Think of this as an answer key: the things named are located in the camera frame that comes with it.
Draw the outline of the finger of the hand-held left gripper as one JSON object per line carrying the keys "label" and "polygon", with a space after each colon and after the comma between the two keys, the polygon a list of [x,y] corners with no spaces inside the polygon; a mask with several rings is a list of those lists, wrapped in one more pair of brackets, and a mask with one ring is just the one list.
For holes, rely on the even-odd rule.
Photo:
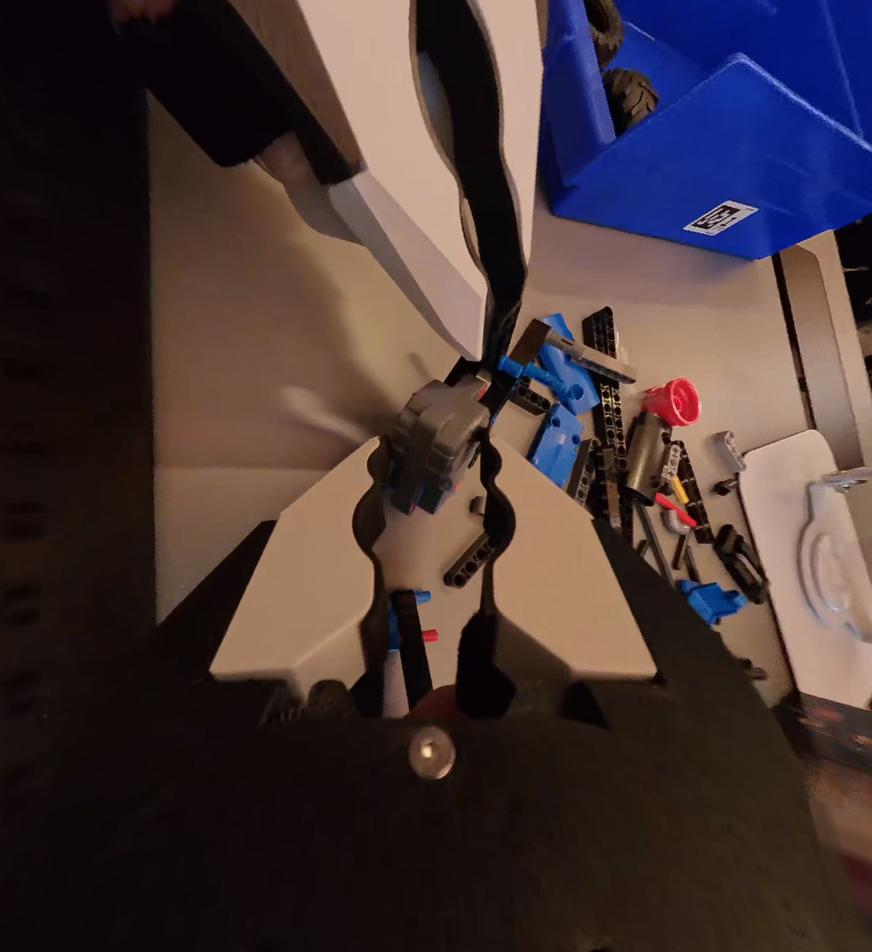
{"label": "finger of the hand-held left gripper", "polygon": [[418,84],[413,2],[303,1],[360,168],[331,206],[460,356],[484,348],[486,277],[463,225],[463,190]]}
{"label": "finger of the hand-held left gripper", "polygon": [[485,279],[473,364],[511,341],[532,249],[541,40],[536,2],[412,4],[418,84],[459,187],[466,250]]}

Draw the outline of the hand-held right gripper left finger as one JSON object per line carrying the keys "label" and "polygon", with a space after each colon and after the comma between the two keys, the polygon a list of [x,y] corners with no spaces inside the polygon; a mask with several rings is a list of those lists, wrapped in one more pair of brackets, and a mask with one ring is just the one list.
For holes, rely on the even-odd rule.
{"label": "hand-held right gripper left finger", "polygon": [[337,683],[381,718],[388,599],[376,545],[386,527],[385,439],[353,451],[277,518],[211,662],[220,683],[276,682],[291,699]]}

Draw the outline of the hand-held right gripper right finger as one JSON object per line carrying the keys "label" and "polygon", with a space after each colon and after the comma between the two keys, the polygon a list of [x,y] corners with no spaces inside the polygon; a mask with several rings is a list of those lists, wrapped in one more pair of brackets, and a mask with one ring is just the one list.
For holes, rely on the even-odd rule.
{"label": "hand-held right gripper right finger", "polygon": [[459,646],[457,704],[502,718],[521,690],[648,683],[657,667],[594,519],[502,439],[479,476],[491,552]]}

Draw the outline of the grey toy motor assembly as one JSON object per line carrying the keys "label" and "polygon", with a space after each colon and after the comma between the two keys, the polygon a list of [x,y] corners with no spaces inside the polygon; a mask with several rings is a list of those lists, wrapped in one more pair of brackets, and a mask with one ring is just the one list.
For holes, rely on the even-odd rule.
{"label": "grey toy motor assembly", "polygon": [[571,388],[536,364],[501,358],[493,370],[453,374],[451,384],[434,380],[416,391],[389,439],[390,498],[404,515],[435,514],[459,488],[501,409],[514,401],[536,414],[550,402],[530,387],[537,381],[563,399]]}

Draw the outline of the grey desk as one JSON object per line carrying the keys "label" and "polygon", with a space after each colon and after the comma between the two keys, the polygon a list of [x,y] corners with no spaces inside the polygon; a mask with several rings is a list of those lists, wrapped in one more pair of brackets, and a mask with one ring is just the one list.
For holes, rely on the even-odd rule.
{"label": "grey desk", "polygon": [[[255,164],[218,168],[149,97],[157,620],[261,522],[358,441],[305,422],[313,395],[365,438],[385,432],[452,349],[370,253],[314,232]],[[561,311],[573,332],[614,309],[639,374],[702,399],[682,431],[703,493],[723,471],[710,436],[758,448],[807,427],[770,261],[553,217],[537,197],[520,325]]]}

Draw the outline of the short black toy beam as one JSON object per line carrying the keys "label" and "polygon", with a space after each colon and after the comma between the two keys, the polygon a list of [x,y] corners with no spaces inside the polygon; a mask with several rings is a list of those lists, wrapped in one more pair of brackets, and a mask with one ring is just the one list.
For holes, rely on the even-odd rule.
{"label": "short black toy beam", "polygon": [[464,589],[494,554],[489,533],[483,531],[471,542],[443,574],[443,583],[451,589]]}

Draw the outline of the blue flat toy panel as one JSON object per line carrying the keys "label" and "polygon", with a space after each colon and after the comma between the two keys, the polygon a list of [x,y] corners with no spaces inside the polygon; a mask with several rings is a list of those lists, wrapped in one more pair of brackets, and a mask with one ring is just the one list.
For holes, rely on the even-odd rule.
{"label": "blue flat toy panel", "polygon": [[563,489],[581,448],[582,421],[570,409],[556,403],[544,415],[527,454],[528,462]]}

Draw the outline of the black toy block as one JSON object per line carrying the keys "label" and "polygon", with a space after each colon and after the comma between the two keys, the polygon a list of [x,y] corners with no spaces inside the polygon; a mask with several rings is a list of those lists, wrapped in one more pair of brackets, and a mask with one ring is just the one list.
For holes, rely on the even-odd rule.
{"label": "black toy block", "polygon": [[641,411],[632,424],[623,488],[634,502],[655,506],[672,428],[651,411]]}

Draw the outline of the pile of black toy beams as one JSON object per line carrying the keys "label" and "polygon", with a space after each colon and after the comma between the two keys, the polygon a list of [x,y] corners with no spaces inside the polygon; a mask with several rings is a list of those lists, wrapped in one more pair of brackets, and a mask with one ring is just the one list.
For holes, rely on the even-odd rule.
{"label": "pile of black toy beams", "polygon": [[[580,341],[573,339],[561,315],[552,314],[540,321],[569,340],[620,360],[613,313],[608,307],[582,320]],[[676,587],[672,568],[660,549],[656,531],[647,513],[651,506],[634,502],[623,488],[627,469],[627,443],[620,398],[621,384],[599,376],[594,371],[587,371],[596,386],[600,404],[578,417],[583,423],[581,448],[569,481],[562,490],[594,520],[608,524],[626,541],[634,541],[634,519],[638,519],[656,566],[667,582]],[[545,402],[550,402],[551,407],[559,402],[552,391],[539,382],[532,381],[530,387],[541,395]],[[541,413],[541,422],[547,412]],[[659,494],[662,494],[664,485],[675,476],[673,463],[682,463],[685,460],[680,453],[680,445],[670,442],[661,472],[663,484]]]}

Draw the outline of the white stand base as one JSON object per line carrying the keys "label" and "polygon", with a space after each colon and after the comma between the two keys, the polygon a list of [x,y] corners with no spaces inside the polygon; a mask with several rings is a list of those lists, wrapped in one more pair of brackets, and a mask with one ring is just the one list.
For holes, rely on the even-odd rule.
{"label": "white stand base", "polygon": [[[799,582],[799,537],[809,518],[807,487],[824,474],[844,470],[815,429],[753,449],[744,460],[747,469],[739,473],[739,496],[769,581],[769,599],[799,692],[867,709],[872,700],[872,645],[821,625]],[[872,482],[854,487],[844,500],[872,582],[858,523],[847,500],[850,492],[866,485]]]}

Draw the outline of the red toy wheel rim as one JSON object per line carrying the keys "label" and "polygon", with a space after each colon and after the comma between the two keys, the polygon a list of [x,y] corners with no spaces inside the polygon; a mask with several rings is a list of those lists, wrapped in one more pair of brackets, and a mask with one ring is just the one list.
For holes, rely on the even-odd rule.
{"label": "red toy wheel rim", "polygon": [[679,377],[647,389],[641,399],[640,411],[654,414],[670,427],[686,427],[699,421],[701,400],[693,383]]}

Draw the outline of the blue curved toy panel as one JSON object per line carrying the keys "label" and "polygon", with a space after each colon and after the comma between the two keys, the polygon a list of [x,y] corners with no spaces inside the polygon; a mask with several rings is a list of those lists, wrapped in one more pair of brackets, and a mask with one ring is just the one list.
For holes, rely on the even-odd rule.
{"label": "blue curved toy panel", "polygon": [[534,369],[529,375],[549,387],[574,416],[579,417],[595,409],[600,397],[588,371],[573,363],[568,355],[551,345],[540,347],[536,361],[541,370]]}

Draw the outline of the blue plastic bin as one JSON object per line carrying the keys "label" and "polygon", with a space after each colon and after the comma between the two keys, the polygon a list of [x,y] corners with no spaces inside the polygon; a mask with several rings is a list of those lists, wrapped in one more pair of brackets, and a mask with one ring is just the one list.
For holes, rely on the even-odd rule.
{"label": "blue plastic bin", "polygon": [[616,137],[583,2],[548,2],[538,169],[562,219],[759,260],[872,214],[872,1],[616,2]]}

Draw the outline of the grey toy beam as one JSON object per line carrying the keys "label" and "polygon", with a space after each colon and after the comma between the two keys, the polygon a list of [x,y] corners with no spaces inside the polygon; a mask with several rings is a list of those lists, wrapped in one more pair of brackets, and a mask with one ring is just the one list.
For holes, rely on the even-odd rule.
{"label": "grey toy beam", "polygon": [[632,366],[582,343],[569,340],[537,319],[525,328],[508,357],[518,365],[526,365],[536,359],[538,351],[543,347],[561,351],[570,362],[619,384],[633,385],[637,382]]}

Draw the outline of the black toy frame piece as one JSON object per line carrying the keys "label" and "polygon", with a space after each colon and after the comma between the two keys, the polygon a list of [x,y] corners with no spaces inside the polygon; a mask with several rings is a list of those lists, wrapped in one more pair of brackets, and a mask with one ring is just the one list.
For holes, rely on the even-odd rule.
{"label": "black toy frame piece", "polygon": [[744,597],[754,604],[763,604],[769,595],[769,581],[756,550],[731,524],[722,526],[715,535],[714,551]]}

